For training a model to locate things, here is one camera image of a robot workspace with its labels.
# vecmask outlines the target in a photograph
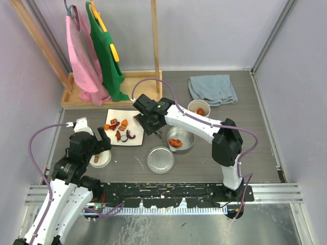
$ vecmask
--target folded towel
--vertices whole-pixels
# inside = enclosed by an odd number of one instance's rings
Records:
[[[210,106],[238,101],[229,75],[189,77],[189,90],[194,100],[204,100]]]

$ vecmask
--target wooden frame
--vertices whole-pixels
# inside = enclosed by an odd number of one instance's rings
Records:
[[[102,106],[96,106],[93,102],[83,101],[78,97],[81,89],[74,82],[74,75],[70,73],[67,77],[62,66],[54,55],[51,47],[47,43],[42,32],[37,27],[33,18],[27,11],[21,0],[9,0],[10,4],[24,23],[25,27],[41,49],[43,55],[48,60],[52,69],[63,84],[65,90],[61,99],[61,106],[64,109],[104,109],[104,108],[131,108],[132,101],[103,102]],[[153,28],[153,46],[154,46],[154,66],[155,70],[135,70],[123,71],[125,80],[121,84],[121,92],[131,98],[131,92],[134,85],[144,78],[162,79],[162,72],[159,70],[159,50],[158,50],[158,30],[156,0],[151,0],[152,28]],[[162,83],[159,81],[146,81],[141,83],[135,91],[135,97],[141,93],[146,94],[149,98],[158,101],[162,98]]]

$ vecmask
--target green apron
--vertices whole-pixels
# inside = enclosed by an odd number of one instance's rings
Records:
[[[124,76],[110,49],[110,44],[113,41],[110,34],[103,32],[100,28],[92,10],[89,8],[90,4],[90,2],[86,2],[86,11],[91,25],[91,39],[101,66],[103,84],[110,93],[112,101],[127,101],[129,100],[128,95],[120,91]]]

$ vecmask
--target wooden base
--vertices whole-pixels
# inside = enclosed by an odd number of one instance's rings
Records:
[[[121,92],[127,94],[130,98],[134,85],[144,78],[154,78],[154,70],[128,70],[124,71],[125,80],[121,84]],[[160,79],[162,79],[162,72],[159,71]],[[115,109],[115,108],[132,108],[132,101],[105,101],[102,106],[95,106],[93,102],[83,101],[78,97],[82,91],[74,82],[74,75],[70,73],[68,79],[73,86],[72,94],[69,94],[65,89],[61,99],[61,106],[64,109]],[[138,85],[134,97],[138,98],[142,93],[149,98],[159,101],[162,98],[162,83],[154,80],[145,81]]]

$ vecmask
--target white wall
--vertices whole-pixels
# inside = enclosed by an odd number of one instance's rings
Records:
[[[8,0],[0,5],[0,243],[12,244],[30,185],[40,180],[28,156],[28,141],[56,122],[63,86]],[[41,167],[52,134],[44,132],[33,144]]]
[[[63,1],[35,1],[67,54]],[[286,0],[157,0],[161,69],[252,68]],[[70,1],[84,13],[85,1]],[[150,0],[95,0],[122,69],[153,69]]]
[[[301,0],[257,77],[289,180],[299,183],[320,244],[326,244],[327,2]]]

